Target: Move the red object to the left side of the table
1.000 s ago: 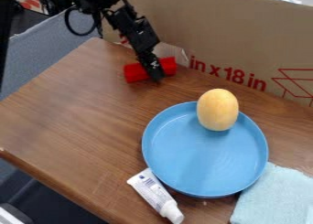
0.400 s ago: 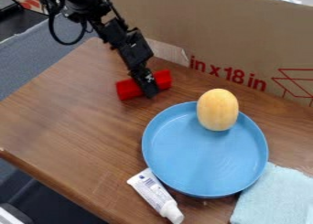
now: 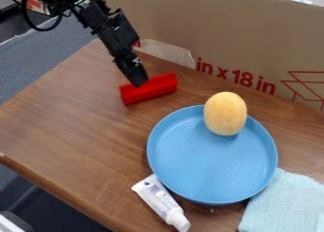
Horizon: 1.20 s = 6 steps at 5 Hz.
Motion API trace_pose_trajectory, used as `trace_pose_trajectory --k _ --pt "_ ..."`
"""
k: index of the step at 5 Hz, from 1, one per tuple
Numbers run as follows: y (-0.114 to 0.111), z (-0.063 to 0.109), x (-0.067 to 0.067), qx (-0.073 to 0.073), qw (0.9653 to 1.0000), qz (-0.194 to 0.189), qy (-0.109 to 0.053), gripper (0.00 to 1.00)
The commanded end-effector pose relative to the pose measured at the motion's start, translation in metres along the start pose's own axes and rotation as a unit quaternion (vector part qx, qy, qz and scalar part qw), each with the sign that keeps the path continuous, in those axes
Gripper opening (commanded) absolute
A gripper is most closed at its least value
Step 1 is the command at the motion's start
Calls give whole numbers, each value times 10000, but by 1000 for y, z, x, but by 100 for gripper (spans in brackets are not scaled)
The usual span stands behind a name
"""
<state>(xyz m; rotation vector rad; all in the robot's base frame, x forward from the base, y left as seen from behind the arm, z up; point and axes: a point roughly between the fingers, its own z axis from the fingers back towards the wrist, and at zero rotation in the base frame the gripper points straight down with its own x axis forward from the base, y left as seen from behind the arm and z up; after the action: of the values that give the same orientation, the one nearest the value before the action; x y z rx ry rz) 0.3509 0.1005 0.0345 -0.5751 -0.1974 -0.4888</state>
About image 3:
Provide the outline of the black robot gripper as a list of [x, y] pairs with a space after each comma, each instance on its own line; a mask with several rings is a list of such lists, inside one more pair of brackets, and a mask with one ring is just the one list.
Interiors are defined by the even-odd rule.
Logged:
[[141, 87], [149, 80], [149, 74], [141, 58], [133, 52], [131, 46], [139, 40], [138, 33], [131, 23], [119, 10], [107, 16], [103, 12], [95, 14], [96, 34], [104, 43], [114, 62], [126, 76], [129, 82]]

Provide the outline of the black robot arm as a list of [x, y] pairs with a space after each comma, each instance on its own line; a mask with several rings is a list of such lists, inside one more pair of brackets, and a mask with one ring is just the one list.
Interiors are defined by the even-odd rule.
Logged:
[[139, 36], [123, 11], [121, 9], [111, 11], [104, 0], [38, 1], [56, 17], [56, 21], [50, 27], [38, 27], [28, 15], [28, 0], [21, 0], [21, 14], [29, 27], [36, 31], [51, 31], [66, 17], [66, 12], [70, 11], [83, 27], [90, 27], [91, 34], [99, 37], [130, 83], [141, 87], [149, 81], [149, 74], [138, 55], [133, 52], [133, 45], [139, 40]]

